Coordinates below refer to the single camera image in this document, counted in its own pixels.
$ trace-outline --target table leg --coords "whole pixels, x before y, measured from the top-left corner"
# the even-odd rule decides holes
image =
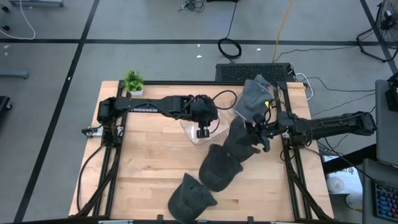
[[[362,164],[364,159],[376,160],[376,143],[367,147],[364,147],[358,151],[349,153],[347,155],[337,157],[330,161],[324,162],[322,164],[323,172],[325,174],[330,174],[348,167],[351,167],[344,159],[350,161],[355,166]]]

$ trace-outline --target yellow cable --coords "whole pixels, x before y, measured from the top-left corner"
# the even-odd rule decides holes
[[[277,52],[277,48],[278,48],[278,42],[279,42],[280,33],[282,33],[282,29],[284,28],[287,15],[289,15],[289,11],[290,11],[290,9],[292,8],[292,6],[293,6],[293,0],[290,1],[289,8],[287,9],[286,14],[285,14],[285,17],[284,17],[284,21],[282,22],[282,25],[281,25],[281,27],[280,27],[280,29],[279,29],[278,37],[276,38],[276,43],[275,43],[274,56],[272,57],[272,63],[275,62],[275,56],[276,56],[276,52]]]

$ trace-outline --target small potted plant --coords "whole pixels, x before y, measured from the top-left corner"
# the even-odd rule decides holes
[[[141,96],[144,91],[144,78],[134,70],[126,72],[124,87],[132,96]]]

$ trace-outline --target white cable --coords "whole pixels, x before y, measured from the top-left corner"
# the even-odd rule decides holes
[[[296,73],[296,76],[297,75],[301,75],[301,76],[303,76],[304,77],[304,80],[307,82],[307,84],[308,84],[308,87],[310,87],[310,90],[311,90],[311,96],[309,97],[309,98],[307,98],[307,100],[311,100],[311,98],[313,97],[313,90],[312,90],[312,87],[311,87],[311,83],[309,82],[309,80],[306,78],[306,76],[304,75],[304,74],[302,74],[302,73]]]
[[[33,27],[30,25],[30,22],[26,19],[24,10],[22,9],[22,0],[19,0],[19,7],[21,8],[21,13],[22,13],[22,15],[24,16],[26,23],[29,25],[30,29],[33,31],[33,37],[32,37],[32,38],[28,38],[28,37],[14,37],[13,35],[6,34],[6,33],[3,32],[1,29],[0,29],[0,32],[1,32],[2,34],[4,34],[4,35],[8,36],[8,37],[11,37],[11,38],[14,38],[14,39],[18,39],[18,40],[33,40],[33,39],[35,39],[35,37],[36,37],[36,31],[35,31],[35,30],[33,29]]]

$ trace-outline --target keyboard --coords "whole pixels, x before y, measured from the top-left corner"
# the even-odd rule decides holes
[[[398,188],[372,182],[374,215],[398,222]]]

